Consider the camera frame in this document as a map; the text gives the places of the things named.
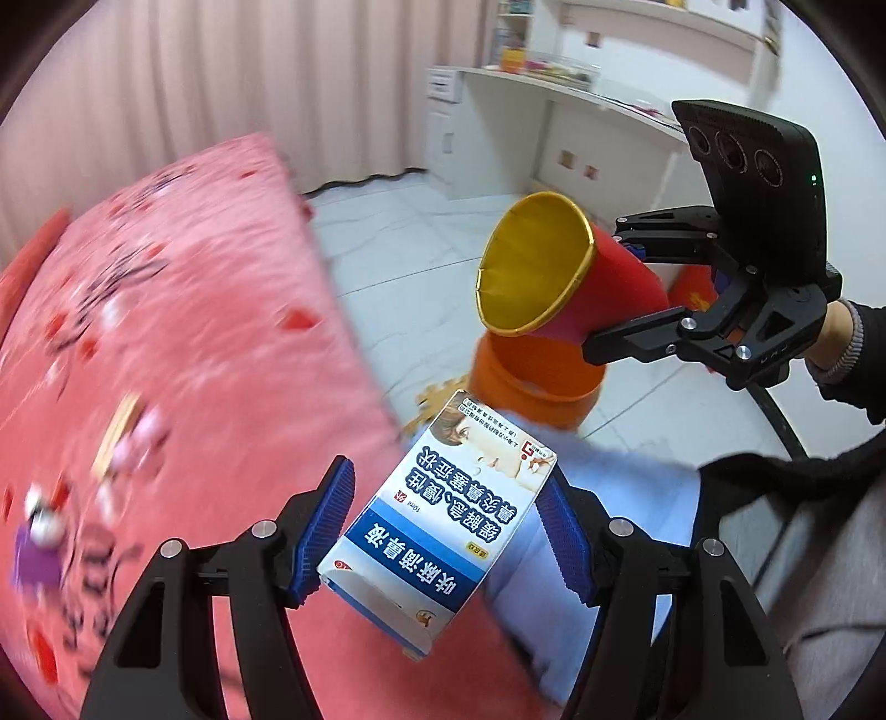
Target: black sleeve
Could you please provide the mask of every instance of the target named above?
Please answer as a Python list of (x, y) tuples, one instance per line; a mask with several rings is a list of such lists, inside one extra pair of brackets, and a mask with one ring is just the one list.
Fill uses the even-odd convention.
[(825, 400), (867, 410), (874, 425), (886, 419), (886, 308), (852, 303), (864, 328), (861, 354), (849, 374), (835, 385), (820, 385)]

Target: red object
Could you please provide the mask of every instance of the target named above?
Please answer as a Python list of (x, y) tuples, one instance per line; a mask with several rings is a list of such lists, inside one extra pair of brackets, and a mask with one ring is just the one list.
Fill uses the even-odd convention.
[(532, 335), (581, 345), (597, 330), (670, 307), (658, 275), (596, 225), (594, 246), (595, 258), (581, 285)]
[(3, 522), (9, 521), (9, 511), (12, 509), (12, 488), (7, 487), (3, 493)]
[(58, 239), (70, 222), (70, 211), (59, 210), (19, 250), (0, 275), (0, 344), (3, 343), (6, 331), (9, 330), (9, 325), (37, 271), (58, 244)]
[(165, 242), (154, 243), (153, 245), (151, 245), (151, 247), (148, 248), (148, 252), (145, 255), (147, 256), (148, 260), (153, 260), (155, 257), (157, 257), (157, 255), (162, 253), (165, 249), (166, 249)]
[(37, 661), (37, 669), (48, 685), (58, 684), (58, 664), (55, 660), (55, 651), (52, 650), (49, 640), (43, 635), (40, 626), (35, 622), (27, 624), (27, 644)]
[(718, 298), (707, 265), (687, 265), (673, 281), (668, 300), (672, 307), (683, 305), (690, 310), (707, 310)]
[(66, 320), (66, 312), (57, 312), (53, 315), (50, 318), (50, 321), (46, 324), (46, 340), (52, 340), (52, 338), (58, 335), (58, 331), (65, 325)]
[(301, 199), (301, 216), (305, 218), (306, 223), (310, 223), (314, 219), (314, 206), (304, 198)]
[(288, 308), (277, 324), (284, 330), (310, 330), (317, 318), (301, 308)]
[(58, 482), (56, 483), (55, 489), (52, 491), (52, 497), (50, 498), (50, 510), (54, 510), (55, 512), (61, 510), (63, 507), (65, 507), (65, 503), (70, 496), (71, 486), (68, 485), (65, 474), (62, 473), (58, 477)]
[(83, 338), (77, 346), (77, 354), (81, 360), (91, 360), (98, 352), (98, 340), (95, 338)]

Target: orange bucket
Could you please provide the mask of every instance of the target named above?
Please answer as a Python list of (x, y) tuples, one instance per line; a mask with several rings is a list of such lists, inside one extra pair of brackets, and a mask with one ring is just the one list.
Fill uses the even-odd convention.
[(597, 402), (605, 372), (605, 365), (586, 363), (578, 345), (486, 333), (477, 345), (468, 391), (496, 410), (577, 430)]

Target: wrist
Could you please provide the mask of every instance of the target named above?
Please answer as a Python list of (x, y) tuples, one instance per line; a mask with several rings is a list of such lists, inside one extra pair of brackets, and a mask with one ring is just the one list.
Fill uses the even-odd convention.
[(852, 313), (842, 302), (828, 304), (824, 325), (818, 339), (804, 357), (823, 371), (834, 368), (852, 342), (855, 324)]

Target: light blue cloth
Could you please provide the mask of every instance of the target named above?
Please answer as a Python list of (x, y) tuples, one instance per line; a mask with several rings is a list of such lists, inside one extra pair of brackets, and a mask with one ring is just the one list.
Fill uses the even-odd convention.
[[(642, 455), (592, 447), (575, 434), (514, 421), (557, 453), (569, 483), (593, 491), (609, 515), (629, 518), (656, 540), (688, 545), (698, 507), (695, 468)], [(483, 585), (501, 626), (529, 652), (541, 692), (554, 702), (569, 698), (597, 608), (585, 607), (560, 575), (535, 507), (526, 515)], [(656, 603), (655, 633), (665, 622), (671, 597)]]

